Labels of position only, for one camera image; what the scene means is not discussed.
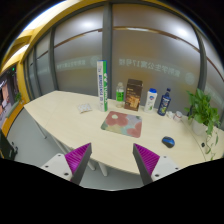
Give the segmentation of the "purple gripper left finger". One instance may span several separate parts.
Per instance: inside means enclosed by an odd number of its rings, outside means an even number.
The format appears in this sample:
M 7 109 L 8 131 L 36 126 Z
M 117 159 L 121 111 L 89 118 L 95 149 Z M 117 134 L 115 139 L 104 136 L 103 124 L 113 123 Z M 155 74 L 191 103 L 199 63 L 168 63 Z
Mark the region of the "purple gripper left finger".
M 72 183 L 76 185 L 80 184 L 91 154 L 91 144 L 87 143 L 65 155 L 65 159 L 72 172 Z

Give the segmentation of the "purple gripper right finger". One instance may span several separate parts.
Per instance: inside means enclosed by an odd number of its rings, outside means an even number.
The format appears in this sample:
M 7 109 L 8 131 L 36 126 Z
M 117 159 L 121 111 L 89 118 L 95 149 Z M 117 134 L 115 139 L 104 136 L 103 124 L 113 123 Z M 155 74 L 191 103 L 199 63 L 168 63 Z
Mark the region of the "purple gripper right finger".
M 133 144 L 133 155 L 139 169 L 143 185 L 152 183 L 152 173 L 160 159 L 160 156 L 136 143 Z

